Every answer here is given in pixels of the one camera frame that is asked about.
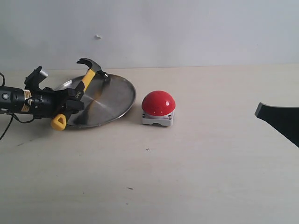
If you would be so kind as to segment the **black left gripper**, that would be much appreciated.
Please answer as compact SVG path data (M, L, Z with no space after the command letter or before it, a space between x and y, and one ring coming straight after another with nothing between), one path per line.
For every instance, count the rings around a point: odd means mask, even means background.
M76 91L72 88L54 91L46 87L43 90L31 90L31 95L29 114L39 118L53 118L63 107L62 114L69 119L85 108L82 101L76 101Z

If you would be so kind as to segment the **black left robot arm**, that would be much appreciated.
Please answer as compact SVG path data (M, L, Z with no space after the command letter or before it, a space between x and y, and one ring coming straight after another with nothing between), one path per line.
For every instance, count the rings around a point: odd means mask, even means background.
M35 119L54 118L58 114L76 114L85 108L76 98L74 89L55 91L49 87L26 90L14 87L0 88L0 109L7 113L33 115Z

